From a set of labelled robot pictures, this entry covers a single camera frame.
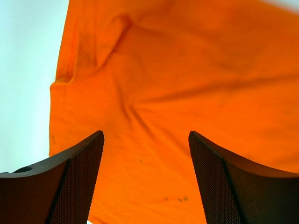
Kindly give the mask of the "orange t shirt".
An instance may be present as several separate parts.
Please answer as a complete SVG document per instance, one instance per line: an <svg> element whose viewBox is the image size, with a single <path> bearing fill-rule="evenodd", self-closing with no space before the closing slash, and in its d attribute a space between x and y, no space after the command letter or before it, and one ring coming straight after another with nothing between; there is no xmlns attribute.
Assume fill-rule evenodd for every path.
<svg viewBox="0 0 299 224"><path fill-rule="evenodd" d="M50 155L105 136L93 224L203 224L190 131L299 170L299 14L260 0L71 0Z"/></svg>

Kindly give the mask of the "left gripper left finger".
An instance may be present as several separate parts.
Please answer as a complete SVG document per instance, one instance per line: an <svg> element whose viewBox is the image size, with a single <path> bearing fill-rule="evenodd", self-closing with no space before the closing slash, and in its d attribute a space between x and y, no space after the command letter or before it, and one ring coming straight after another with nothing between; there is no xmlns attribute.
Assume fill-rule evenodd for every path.
<svg viewBox="0 0 299 224"><path fill-rule="evenodd" d="M0 174L2 224L85 224L103 152L104 134L15 172Z"/></svg>

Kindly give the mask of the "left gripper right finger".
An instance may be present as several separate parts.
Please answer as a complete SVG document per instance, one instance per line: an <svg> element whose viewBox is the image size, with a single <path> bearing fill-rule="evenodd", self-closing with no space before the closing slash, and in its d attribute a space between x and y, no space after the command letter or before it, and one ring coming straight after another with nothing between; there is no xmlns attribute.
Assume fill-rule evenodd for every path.
<svg viewBox="0 0 299 224"><path fill-rule="evenodd" d="M246 159L196 131L188 142L207 223L298 223L297 173Z"/></svg>

